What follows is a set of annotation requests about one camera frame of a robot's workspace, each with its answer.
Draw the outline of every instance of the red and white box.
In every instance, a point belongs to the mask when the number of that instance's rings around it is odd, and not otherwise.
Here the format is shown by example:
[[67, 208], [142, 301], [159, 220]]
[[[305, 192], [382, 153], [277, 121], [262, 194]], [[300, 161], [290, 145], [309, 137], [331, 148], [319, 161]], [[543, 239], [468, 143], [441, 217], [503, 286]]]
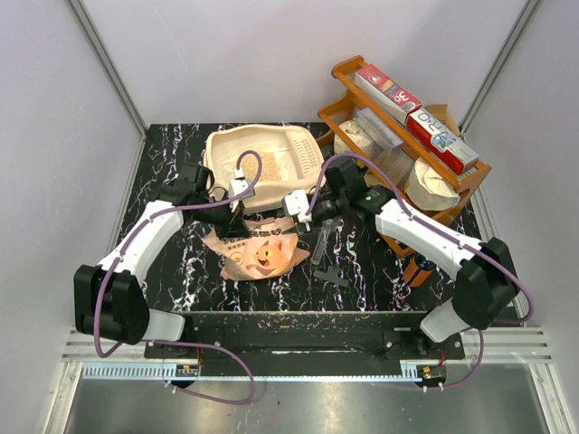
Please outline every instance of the red and white box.
[[412, 93], [374, 65], [366, 65], [356, 71], [354, 83], [403, 125], [408, 114], [422, 106], [422, 102]]
[[456, 175], [462, 175], [479, 161], [476, 152], [424, 108], [408, 115], [406, 128]]

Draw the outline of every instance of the wooden shelf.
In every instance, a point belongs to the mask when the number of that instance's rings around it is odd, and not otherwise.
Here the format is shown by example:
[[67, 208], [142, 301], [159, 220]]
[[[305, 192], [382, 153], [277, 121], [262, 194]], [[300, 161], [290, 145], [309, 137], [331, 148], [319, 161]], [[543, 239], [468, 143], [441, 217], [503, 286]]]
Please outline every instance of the wooden shelf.
[[[367, 63], [361, 56], [356, 56], [348, 61], [343, 61], [336, 65], [332, 70], [332, 76], [340, 80], [347, 88], [344, 96], [338, 101], [321, 108], [318, 112], [319, 117], [327, 123], [330, 131], [318, 139], [320, 146], [325, 146], [333, 142], [334, 136], [338, 135], [344, 143], [348, 145], [352, 151], [362, 156], [366, 156], [362, 150], [348, 137], [348, 135], [340, 128], [340, 124], [352, 119], [356, 108], [365, 109], [369, 107], [374, 113], [383, 120], [403, 141], [402, 150], [413, 160], [419, 157], [423, 158], [439, 175], [442, 176], [460, 195], [458, 204], [454, 208], [440, 212], [426, 212], [437, 222], [445, 226], [450, 226], [457, 218], [460, 211], [469, 201], [472, 194], [477, 190], [480, 183], [490, 172], [490, 166], [478, 161], [474, 169], [469, 171], [468, 175], [457, 176], [450, 169], [448, 169], [436, 156], [431, 154], [414, 136], [412, 136], [405, 127], [398, 123], [382, 108], [380, 108], [370, 97], [368, 97], [361, 89], [359, 89], [353, 81], [354, 73], [360, 68], [366, 66]], [[382, 183], [389, 187], [385, 179], [379, 174], [375, 175], [382, 181]], [[400, 186], [400, 193], [403, 198], [410, 204], [416, 207], [412, 201], [406, 196], [404, 186]], [[398, 241], [384, 237], [388, 245], [394, 253], [403, 258], [413, 252], [409, 247], [401, 245]]]

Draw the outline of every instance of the black marble table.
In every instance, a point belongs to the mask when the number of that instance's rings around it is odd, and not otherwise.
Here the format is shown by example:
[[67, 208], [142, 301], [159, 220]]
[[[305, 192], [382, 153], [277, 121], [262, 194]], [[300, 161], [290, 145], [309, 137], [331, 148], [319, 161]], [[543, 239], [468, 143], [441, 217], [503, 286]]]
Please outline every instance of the black marble table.
[[[239, 125], [151, 126], [120, 238], [143, 212], [155, 187], [175, 179], [185, 160], [202, 162], [209, 134]], [[308, 128], [314, 137], [327, 131], [323, 123], [298, 125]], [[455, 229], [479, 237], [470, 206], [455, 222]], [[175, 311], [400, 311], [430, 309], [452, 296], [452, 281], [439, 269], [421, 287], [410, 289], [402, 279], [410, 258], [398, 259], [376, 233], [353, 222], [340, 223], [330, 236], [319, 265], [321, 269], [329, 265], [339, 267], [342, 277], [349, 281], [348, 288], [314, 278], [317, 268], [309, 259], [277, 278], [251, 282], [225, 280], [220, 276], [223, 258], [202, 243], [209, 231], [208, 224], [192, 222], [162, 249], [149, 269], [144, 287], [150, 307]], [[315, 232], [305, 234], [299, 246], [313, 250], [316, 236]]]

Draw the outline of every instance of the beige plastic bin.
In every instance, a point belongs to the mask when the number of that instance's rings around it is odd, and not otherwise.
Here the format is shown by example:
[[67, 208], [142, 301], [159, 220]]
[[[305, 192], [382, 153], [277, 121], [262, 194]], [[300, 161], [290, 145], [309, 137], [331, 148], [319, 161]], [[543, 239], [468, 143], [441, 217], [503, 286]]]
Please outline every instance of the beige plastic bin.
[[[207, 138], [204, 165], [214, 172], [215, 186], [229, 187], [237, 157], [248, 149], [258, 152], [263, 162], [255, 196], [243, 200], [248, 214], [280, 208], [281, 199], [294, 190], [309, 191], [316, 185], [324, 163], [316, 139], [303, 127], [244, 125]], [[245, 176], [253, 179], [257, 161], [246, 156], [242, 168]], [[223, 190], [215, 189], [214, 196], [220, 199]]]

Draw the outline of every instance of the white wall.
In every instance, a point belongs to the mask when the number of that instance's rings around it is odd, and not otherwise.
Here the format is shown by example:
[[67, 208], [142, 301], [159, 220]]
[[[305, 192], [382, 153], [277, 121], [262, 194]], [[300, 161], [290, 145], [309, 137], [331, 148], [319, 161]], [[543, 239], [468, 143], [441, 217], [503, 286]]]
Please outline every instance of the white wall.
[[317, 120], [357, 54], [462, 118], [524, 0], [83, 0], [147, 123]]
[[469, 138], [493, 166], [485, 191], [519, 276], [536, 299], [579, 422], [579, 3], [544, 2]]
[[32, 433], [138, 134], [62, 0], [0, 2], [1, 431]]

